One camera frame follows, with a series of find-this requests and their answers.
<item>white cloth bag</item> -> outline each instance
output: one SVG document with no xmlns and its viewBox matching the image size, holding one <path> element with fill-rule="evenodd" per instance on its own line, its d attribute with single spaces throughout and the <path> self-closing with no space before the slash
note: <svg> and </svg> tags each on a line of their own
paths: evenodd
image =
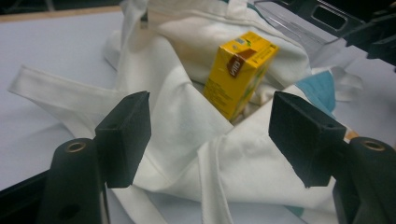
<svg viewBox="0 0 396 224">
<path fill-rule="evenodd" d="M 129 0 L 122 7 L 125 18 L 120 39 L 113 35 L 109 42 L 121 43 L 120 59 L 113 54 L 110 60 L 118 69 L 113 90 L 23 67 L 10 91 L 47 109 L 75 137 L 93 137 L 98 117 L 105 116 L 126 94 L 149 91 L 152 136 L 134 184 L 202 201 L 203 223 L 233 223 L 227 202 L 276 203 L 334 213 L 333 181 L 326 188 L 306 189 L 268 136 L 274 90 L 309 100 L 293 85 L 311 76 L 307 55 L 299 44 L 271 27 L 243 0 L 228 4 L 218 0 Z M 141 28 L 140 18 L 146 12 L 148 28 Z M 270 40 L 280 51 L 235 125 L 201 90 L 218 46 L 246 31 Z M 333 101 L 329 76 L 319 78 L 321 85 L 314 85 L 310 92 L 314 97 L 315 91 L 321 92 L 319 102 Z M 134 221 L 163 222 L 158 213 L 157 217 L 142 217 L 141 208 L 134 206 L 136 197 L 145 198 L 144 191 L 115 192 L 127 211 L 134 210 L 130 213 Z"/>
</svg>

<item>black plastic part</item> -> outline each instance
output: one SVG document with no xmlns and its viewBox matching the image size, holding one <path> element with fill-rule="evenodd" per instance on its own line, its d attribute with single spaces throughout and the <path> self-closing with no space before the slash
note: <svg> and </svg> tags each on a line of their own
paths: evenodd
<svg viewBox="0 0 396 224">
<path fill-rule="evenodd" d="M 277 91 L 269 135 L 307 188 L 327 186 L 332 149 L 343 144 L 346 128 L 306 100 Z"/>
<path fill-rule="evenodd" d="M 335 36 L 343 36 L 349 30 L 364 24 L 363 20 L 326 1 L 294 0 L 292 4 L 281 3 L 280 5 L 294 10 L 293 12 L 299 17 Z"/>
<path fill-rule="evenodd" d="M 375 59 L 389 56 L 389 59 L 393 59 L 389 63 L 396 64 L 396 51 L 394 49 L 396 49 L 396 34 L 371 44 L 367 51 L 367 58 Z"/>
<path fill-rule="evenodd" d="M 109 223 L 105 184 L 91 139 L 71 140 L 55 150 L 37 223 Z"/>
<path fill-rule="evenodd" d="M 353 223 L 359 207 L 361 206 L 361 200 L 355 186 L 351 185 L 346 187 L 337 181 L 332 190 L 332 197 L 334 199 L 338 223 Z"/>
<path fill-rule="evenodd" d="M 396 223 L 395 149 L 365 137 L 349 145 L 349 169 L 361 198 L 354 223 Z"/>
<path fill-rule="evenodd" d="M 346 46 L 359 45 L 365 42 L 376 41 L 381 35 L 381 27 L 375 23 L 366 23 L 354 29 L 345 37 Z"/>
<path fill-rule="evenodd" d="M 47 172 L 0 192 L 0 223 L 30 224 L 36 220 Z"/>
<path fill-rule="evenodd" d="M 151 137 L 149 93 L 141 91 L 125 97 L 95 132 L 107 186 L 130 186 Z"/>
<path fill-rule="evenodd" d="M 298 13 L 308 1 L 330 5 L 363 21 L 369 21 L 376 11 L 387 8 L 393 2 L 393 0 L 275 0 L 274 2 Z"/>
</svg>

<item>juice box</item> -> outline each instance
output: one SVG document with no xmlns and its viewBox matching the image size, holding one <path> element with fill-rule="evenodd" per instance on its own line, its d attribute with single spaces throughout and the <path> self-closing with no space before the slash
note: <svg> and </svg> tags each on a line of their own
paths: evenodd
<svg viewBox="0 0 396 224">
<path fill-rule="evenodd" d="M 204 96 L 232 121 L 248 103 L 277 51 L 278 46 L 253 32 L 221 45 Z"/>
</svg>

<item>brown label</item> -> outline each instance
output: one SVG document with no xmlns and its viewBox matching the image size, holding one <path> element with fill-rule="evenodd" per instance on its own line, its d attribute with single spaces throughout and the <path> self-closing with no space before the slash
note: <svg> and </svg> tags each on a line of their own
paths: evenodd
<svg viewBox="0 0 396 224">
<path fill-rule="evenodd" d="M 256 53 L 254 49 L 247 49 L 236 53 L 227 63 L 228 72 L 232 77 L 237 77 L 245 61 Z"/>
</svg>

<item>table surface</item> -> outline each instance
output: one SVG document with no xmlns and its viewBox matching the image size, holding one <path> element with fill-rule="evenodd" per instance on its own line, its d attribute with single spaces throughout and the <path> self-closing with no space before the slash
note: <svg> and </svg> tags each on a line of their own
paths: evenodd
<svg viewBox="0 0 396 224">
<path fill-rule="evenodd" d="M 55 148 L 73 138 L 46 111 L 7 91 L 23 64 L 99 87 L 111 88 L 114 84 L 116 71 L 105 61 L 102 49 L 107 37 L 121 28 L 122 14 L 118 7 L 84 10 L 0 17 L 0 190 L 49 169 Z M 360 135 L 394 146 L 393 66 L 366 60 L 364 52 L 349 49 L 343 55 L 354 60 L 344 66 L 363 79 L 364 90 L 351 102 L 337 103 L 334 115 Z M 345 63 L 343 55 L 319 65 Z M 150 199 L 169 223 L 201 222 L 200 204 L 196 202 L 161 194 L 150 194 Z M 113 223 L 132 223 L 111 191 L 109 204 Z M 246 223 L 247 218 L 256 223 L 299 222 L 281 206 L 235 203 L 230 208 L 235 223 Z"/>
</svg>

